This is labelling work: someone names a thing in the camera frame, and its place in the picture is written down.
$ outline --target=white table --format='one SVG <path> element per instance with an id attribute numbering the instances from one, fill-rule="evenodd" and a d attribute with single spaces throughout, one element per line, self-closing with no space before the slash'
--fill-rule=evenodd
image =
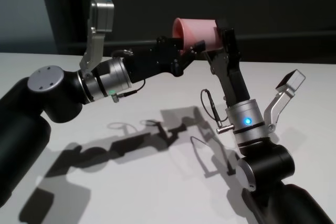
<path id="1" fill-rule="evenodd" d="M 79 61 L 76 56 L 0 54 L 0 96 L 39 67 L 58 65 L 76 71 Z M 241 63 L 250 96 L 257 99 L 262 112 L 273 99 L 275 86 L 293 69 L 307 78 L 281 114 L 276 130 L 279 144 L 292 153 L 296 163 L 295 174 L 285 183 L 306 189 L 336 221 L 336 66 Z M 22 220 L 43 224 L 256 223 L 242 201 L 235 177 L 226 175 L 223 153 L 211 139 L 212 130 L 205 128 L 201 134 L 201 126 L 206 126 L 203 120 L 212 129 L 216 127 L 201 106 L 199 92 L 203 88 L 212 92 L 224 117 L 219 81 L 211 75 L 207 62 L 194 62 L 180 78 L 170 74 L 149 78 L 141 92 L 118 104 L 105 98 L 85 105 L 77 118 L 65 124 L 47 119 L 52 127 L 50 142 L 0 209 L 0 222 L 20 223 L 25 207 Z M 157 126 L 145 126 L 149 124 L 146 120 L 161 122 L 165 133 L 159 134 Z M 182 123 L 185 129 L 178 128 Z M 177 139 L 165 148 L 163 136 L 171 140 L 176 136 L 171 129 L 178 131 Z M 191 136 L 208 141 L 209 146 L 197 140 L 193 146 Z M 232 133 L 215 138 L 225 146 L 229 158 L 234 158 L 238 150 Z M 135 148 L 131 144 L 137 141 L 143 144 Z M 101 163 L 112 143 L 110 160 Z M 72 167 L 66 175 L 44 178 L 61 152 L 76 150 L 79 145 L 82 152 L 89 149 L 87 153 L 95 157 L 97 165 L 86 162 L 82 167 L 90 167 Z M 115 151 L 122 149 L 133 151 L 126 150 L 118 157 Z M 68 159 L 65 166 L 71 164 Z"/>

